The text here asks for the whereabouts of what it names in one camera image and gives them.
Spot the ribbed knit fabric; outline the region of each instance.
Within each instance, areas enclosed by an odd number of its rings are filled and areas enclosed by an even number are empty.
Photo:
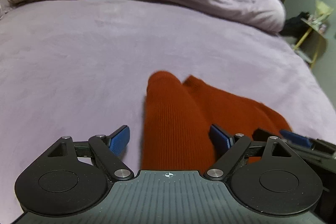
[[[230,134],[251,137],[257,128],[279,135],[290,130],[274,110],[254,100],[216,89],[189,76],[183,84],[171,73],[159,71],[148,80],[143,170],[199,170],[216,159],[209,139],[211,124]]]

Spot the bed sheet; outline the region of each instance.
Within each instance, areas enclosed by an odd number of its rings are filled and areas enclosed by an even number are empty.
[[[61,136],[83,141],[127,124],[123,160],[137,172],[157,70],[262,102],[295,132],[336,143],[335,111],[309,68],[254,27],[155,1],[48,0],[8,13],[0,38],[2,224],[22,212],[18,175]]]

